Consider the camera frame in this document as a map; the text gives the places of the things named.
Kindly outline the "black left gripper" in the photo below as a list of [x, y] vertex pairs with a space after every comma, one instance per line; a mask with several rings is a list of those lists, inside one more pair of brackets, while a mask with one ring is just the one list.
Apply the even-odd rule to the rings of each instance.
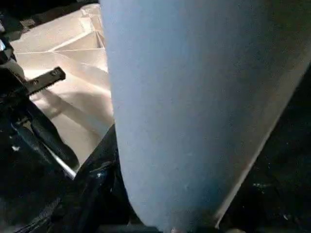
[[32, 95], [63, 81], [66, 74], [56, 67], [27, 80], [17, 63], [11, 45], [22, 32], [21, 23], [6, 15], [0, 16], [0, 112], [9, 119], [13, 130], [32, 150], [49, 164], [60, 169], [55, 154], [69, 168], [77, 168], [75, 152], [62, 140], [55, 125], [30, 100]]

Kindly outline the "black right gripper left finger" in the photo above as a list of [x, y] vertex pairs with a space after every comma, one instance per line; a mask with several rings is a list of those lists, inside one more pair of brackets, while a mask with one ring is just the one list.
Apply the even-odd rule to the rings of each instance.
[[110, 127], [69, 184], [48, 232], [141, 232], [121, 175], [115, 126]]

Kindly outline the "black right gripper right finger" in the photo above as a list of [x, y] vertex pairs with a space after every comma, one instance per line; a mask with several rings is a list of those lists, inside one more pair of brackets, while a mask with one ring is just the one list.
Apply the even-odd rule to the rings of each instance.
[[311, 158], [260, 156], [224, 216], [246, 233], [311, 231]]

